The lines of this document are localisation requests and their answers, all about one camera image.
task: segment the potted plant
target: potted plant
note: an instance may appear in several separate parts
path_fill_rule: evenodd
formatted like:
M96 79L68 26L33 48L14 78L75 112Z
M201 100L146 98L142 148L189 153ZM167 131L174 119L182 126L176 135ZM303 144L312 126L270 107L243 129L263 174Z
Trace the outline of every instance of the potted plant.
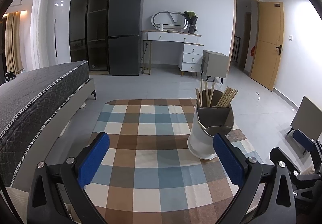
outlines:
M196 14L193 11L185 11L183 13L183 15L185 16L185 18L187 19L187 21L189 23L188 33L194 34L194 32L197 31L196 22L197 22L198 17L196 16Z

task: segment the refrigerator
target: refrigerator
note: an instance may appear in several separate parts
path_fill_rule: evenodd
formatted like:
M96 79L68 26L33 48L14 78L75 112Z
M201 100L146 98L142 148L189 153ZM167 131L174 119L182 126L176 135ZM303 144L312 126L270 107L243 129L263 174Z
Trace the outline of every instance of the refrigerator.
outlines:
M109 74L139 75L143 0L109 0Z

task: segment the nightstand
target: nightstand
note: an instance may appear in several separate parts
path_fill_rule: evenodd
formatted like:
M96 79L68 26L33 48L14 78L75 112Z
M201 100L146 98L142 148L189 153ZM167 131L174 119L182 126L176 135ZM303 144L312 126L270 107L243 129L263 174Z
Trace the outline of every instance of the nightstand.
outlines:
M227 74L228 63L228 56L218 52L204 50L201 63L201 75L205 73L207 80L209 77L221 78L223 84L223 78L226 78Z

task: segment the gray mattress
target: gray mattress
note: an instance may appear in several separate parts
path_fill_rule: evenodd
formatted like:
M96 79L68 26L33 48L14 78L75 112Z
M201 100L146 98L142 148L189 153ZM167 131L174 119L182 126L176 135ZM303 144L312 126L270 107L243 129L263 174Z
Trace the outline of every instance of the gray mattress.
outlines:
M85 60L25 72L0 86L0 174L6 186L44 123L88 79Z

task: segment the plaid rug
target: plaid rug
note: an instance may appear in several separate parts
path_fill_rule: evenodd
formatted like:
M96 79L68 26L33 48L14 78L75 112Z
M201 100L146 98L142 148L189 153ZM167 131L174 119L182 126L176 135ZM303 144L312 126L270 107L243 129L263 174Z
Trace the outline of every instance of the plaid rug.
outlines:
M90 141L104 131L110 148L85 190L107 223L214 224L224 212L238 187L218 158L204 161L188 150L194 104L159 99L104 105ZM239 129L229 140L262 162Z

